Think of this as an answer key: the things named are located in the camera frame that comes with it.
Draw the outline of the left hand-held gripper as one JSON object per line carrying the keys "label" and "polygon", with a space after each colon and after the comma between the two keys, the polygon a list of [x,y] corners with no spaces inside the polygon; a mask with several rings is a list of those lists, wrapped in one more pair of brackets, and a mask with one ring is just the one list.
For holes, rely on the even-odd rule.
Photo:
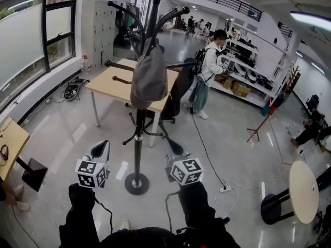
{"label": "left hand-held gripper", "polygon": [[110,171],[110,142],[99,141],[88,148],[87,153],[77,160],[75,173],[81,187],[96,189],[104,188]]}

